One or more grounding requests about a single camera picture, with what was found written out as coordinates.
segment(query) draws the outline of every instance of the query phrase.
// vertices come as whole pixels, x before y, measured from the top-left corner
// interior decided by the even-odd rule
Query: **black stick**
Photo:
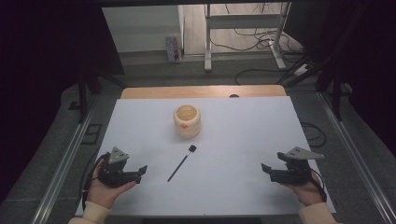
[[[189,153],[187,153],[187,155],[184,157],[183,161],[181,161],[181,163],[178,165],[176,170],[171,174],[171,176],[168,179],[168,182],[171,181],[172,177],[175,175],[175,173],[177,172],[178,168],[180,168],[181,164],[183,164],[183,162],[187,159],[187,157],[190,155],[190,153],[194,152],[196,148],[197,147],[195,145],[191,145],[190,146]]]

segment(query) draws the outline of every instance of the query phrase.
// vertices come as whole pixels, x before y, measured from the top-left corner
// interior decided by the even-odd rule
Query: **wooden table edge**
[[[280,85],[136,87],[122,91],[121,99],[286,96]]]

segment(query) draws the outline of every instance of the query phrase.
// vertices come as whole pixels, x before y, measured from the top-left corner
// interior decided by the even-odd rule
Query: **white table surface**
[[[201,111],[202,130],[192,139],[175,132],[180,105]],[[197,146],[175,176],[169,176]],[[286,170],[277,152],[309,149],[288,96],[118,100],[98,156],[118,147],[130,155],[124,172],[147,165],[133,189],[121,194],[111,215],[217,217],[296,214],[291,190],[271,182],[261,163]],[[315,161],[309,161],[318,170]],[[330,196],[328,205],[335,212]],[[81,206],[77,215],[82,214]]]

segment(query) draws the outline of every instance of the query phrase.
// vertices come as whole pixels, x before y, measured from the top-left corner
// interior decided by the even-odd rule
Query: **human hand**
[[[314,171],[311,171],[311,175],[312,178],[319,183],[318,176],[315,174]],[[311,182],[308,182],[302,186],[294,186],[294,185],[286,185],[286,184],[281,184],[281,185],[293,190],[293,192],[297,195],[298,200],[301,203],[303,203],[305,206],[309,206],[315,203],[323,203],[323,199],[320,196],[318,189]]]
[[[104,162],[105,161],[103,159],[99,161],[98,165],[93,171],[91,186],[90,189],[88,190],[87,200],[92,203],[99,204],[105,208],[111,208],[111,206],[113,206],[113,203],[116,201],[117,197],[123,192],[127,191],[128,189],[133,188],[136,185],[136,182],[126,183],[115,189],[104,185],[97,178],[99,174],[99,167]]]

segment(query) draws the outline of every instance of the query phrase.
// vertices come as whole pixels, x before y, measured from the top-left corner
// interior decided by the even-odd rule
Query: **power strip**
[[[300,75],[304,74],[306,71],[308,71],[308,64],[305,63],[294,72],[294,75],[299,77]]]

